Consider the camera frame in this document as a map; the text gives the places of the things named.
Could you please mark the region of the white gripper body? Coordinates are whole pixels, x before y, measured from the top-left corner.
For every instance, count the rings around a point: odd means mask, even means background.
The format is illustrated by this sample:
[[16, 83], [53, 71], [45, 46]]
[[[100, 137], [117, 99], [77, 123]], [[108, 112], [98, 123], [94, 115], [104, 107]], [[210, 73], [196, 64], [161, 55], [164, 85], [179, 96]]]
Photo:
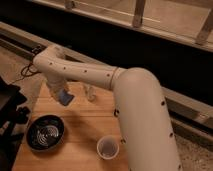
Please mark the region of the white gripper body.
[[63, 76], [57, 74], [45, 74], [46, 85], [49, 89], [50, 95], [56, 100], [59, 100], [59, 93], [65, 91], [69, 92], [69, 87], [66, 79]]

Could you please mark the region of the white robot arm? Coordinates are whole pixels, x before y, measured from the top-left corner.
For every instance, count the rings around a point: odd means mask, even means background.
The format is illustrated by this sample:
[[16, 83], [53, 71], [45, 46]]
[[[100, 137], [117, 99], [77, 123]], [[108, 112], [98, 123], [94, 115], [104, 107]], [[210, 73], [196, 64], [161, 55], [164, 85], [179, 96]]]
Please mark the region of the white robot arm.
[[58, 102], [68, 93], [68, 79], [113, 92], [131, 171], [183, 171], [165, 96], [152, 72], [71, 62], [55, 44], [38, 53], [33, 64]]

